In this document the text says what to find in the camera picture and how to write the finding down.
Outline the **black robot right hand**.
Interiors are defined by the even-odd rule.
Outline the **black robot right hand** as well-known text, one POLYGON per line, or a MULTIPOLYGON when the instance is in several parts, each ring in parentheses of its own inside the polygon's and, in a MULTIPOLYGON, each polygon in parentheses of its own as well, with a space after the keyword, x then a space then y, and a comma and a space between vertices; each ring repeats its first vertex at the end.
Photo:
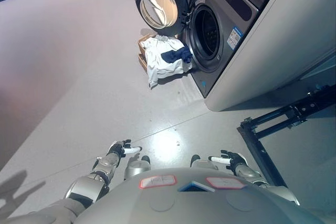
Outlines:
POLYGON ((237 165, 247 165, 246 159, 240 154, 227 150, 221 150, 220 156, 209 156, 208 160, 228 166, 228 169, 237 165))

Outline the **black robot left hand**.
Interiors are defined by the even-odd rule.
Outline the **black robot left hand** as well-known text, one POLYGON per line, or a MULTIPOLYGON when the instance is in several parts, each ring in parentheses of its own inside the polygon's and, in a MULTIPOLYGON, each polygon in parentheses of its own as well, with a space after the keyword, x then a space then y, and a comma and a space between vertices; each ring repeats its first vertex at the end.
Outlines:
POLYGON ((136 154, 142 151, 140 146, 132 146, 131 140, 115 141, 110 146, 107 154, 117 154, 120 158, 125 157, 128 154, 136 154))

